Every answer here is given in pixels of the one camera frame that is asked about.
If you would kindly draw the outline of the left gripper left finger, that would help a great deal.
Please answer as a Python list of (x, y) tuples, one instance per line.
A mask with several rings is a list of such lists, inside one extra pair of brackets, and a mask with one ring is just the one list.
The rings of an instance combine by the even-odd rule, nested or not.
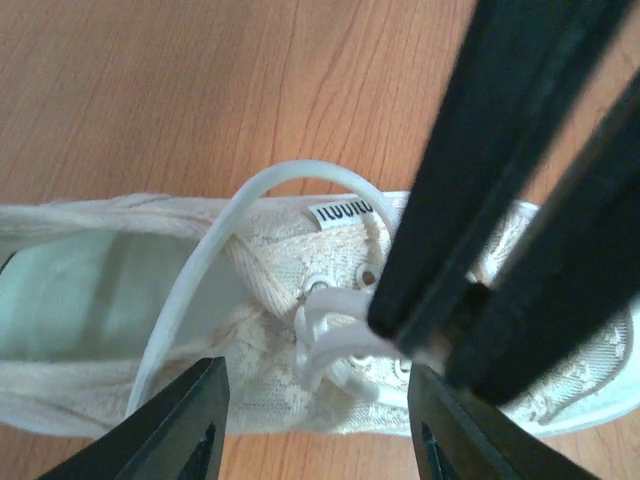
[(43, 479), (216, 479), (229, 405), (225, 359), (203, 358)]

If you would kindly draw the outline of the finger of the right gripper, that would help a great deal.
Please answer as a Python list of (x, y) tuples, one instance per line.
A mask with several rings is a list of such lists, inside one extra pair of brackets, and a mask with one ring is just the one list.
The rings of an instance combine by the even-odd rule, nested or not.
[(633, 78), (496, 277), (447, 383), (503, 405), (639, 291), (639, 80)]
[(424, 350), (460, 302), (631, 7), (477, 3), (369, 308), (371, 330), (401, 353)]

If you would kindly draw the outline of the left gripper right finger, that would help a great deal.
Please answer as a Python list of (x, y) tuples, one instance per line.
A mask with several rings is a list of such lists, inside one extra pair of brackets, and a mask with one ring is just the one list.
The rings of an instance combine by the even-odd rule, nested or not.
[(421, 479), (593, 479), (496, 408), (411, 368), (408, 407)]

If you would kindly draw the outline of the beige lace platform sneaker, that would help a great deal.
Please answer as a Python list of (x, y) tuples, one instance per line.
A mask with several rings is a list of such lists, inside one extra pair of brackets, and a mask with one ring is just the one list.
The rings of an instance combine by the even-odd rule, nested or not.
[(1, 208), (1, 420), (98, 438), (223, 357), (227, 431), (410, 432), (411, 363), (345, 349), (309, 388), (307, 355), (365, 336), (364, 304), (407, 201), (293, 161), (232, 200), (138, 193)]

